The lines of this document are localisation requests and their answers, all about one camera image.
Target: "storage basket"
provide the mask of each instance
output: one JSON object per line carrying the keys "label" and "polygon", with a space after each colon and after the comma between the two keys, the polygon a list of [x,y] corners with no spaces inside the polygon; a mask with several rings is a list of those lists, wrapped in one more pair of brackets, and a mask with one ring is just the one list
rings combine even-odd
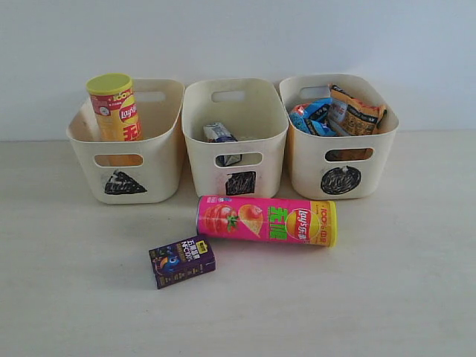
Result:
{"label": "storage basket", "polygon": [[[180,121],[184,85],[174,80],[134,80],[134,92],[144,140],[100,141],[90,99],[67,129],[89,187],[104,203],[160,202],[179,187],[185,153]],[[108,155],[139,155],[142,164],[112,167]]]}
{"label": "storage basket", "polygon": [[[303,97],[303,90],[328,83],[370,105],[385,104],[387,114],[379,124],[377,135],[321,137],[301,132],[290,124],[286,161],[292,186],[309,199],[354,199],[370,195],[379,184],[399,126],[398,118],[367,81],[348,74],[318,74],[282,81],[280,95],[286,110],[318,99]],[[338,149],[372,149],[372,155],[366,160],[328,161],[326,154]]]}
{"label": "storage basket", "polygon": [[[221,122],[238,142],[205,142],[203,126]],[[198,196],[272,197],[280,186],[288,118],[272,83],[206,80],[185,91],[182,128]],[[242,155],[220,167],[221,155]]]}

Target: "small snack box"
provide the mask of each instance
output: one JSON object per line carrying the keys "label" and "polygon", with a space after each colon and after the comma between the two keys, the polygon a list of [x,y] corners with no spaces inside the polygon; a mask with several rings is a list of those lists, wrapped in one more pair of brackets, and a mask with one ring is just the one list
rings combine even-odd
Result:
{"label": "small snack box", "polygon": [[215,256],[205,235],[149,251],[157,289],[215,270]]}

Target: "blue snack bag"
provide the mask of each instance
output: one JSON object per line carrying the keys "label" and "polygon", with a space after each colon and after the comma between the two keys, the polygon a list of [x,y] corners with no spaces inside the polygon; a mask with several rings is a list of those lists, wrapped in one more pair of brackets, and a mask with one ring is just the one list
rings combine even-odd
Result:
{"label": "blue snack bag", "polygon": [[336,132],[327,125],[332,98],[322,98],[312,103],[300,104],[289,113],[293,125],[301,132],[318,136],[336,136]]}

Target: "lay's stax canister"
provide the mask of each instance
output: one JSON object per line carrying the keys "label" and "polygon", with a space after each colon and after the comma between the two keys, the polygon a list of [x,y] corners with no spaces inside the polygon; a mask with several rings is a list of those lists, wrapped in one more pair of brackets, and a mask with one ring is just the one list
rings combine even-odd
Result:
{"label": "lay's stax canister", "polygon": [[[122,73],[109,73],[86,83],[103,141],[142,140],[132,78]],[[142,163],[138,155],[110,155],[112,166],[134,166]]]}
{"label": "lay's stax canister", "polygon": [[333,201],[203,196],[196,227],[209,237],[333,247],[337,211]]}

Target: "orange snack bag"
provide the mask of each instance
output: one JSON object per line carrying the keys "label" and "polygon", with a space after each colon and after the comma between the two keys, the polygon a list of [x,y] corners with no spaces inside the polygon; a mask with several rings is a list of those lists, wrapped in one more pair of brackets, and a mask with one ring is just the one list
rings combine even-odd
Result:
{"label": "orange snack bag", "polygon": [[[329,125],[338,136],[372,135],[378,133],[378,124],[385,116],[385,105],[368,106],[342,90],[329,84],[332,104],[329,109]],[[371,156],[368,149],[341,150],[333,161],[364,160]]]}

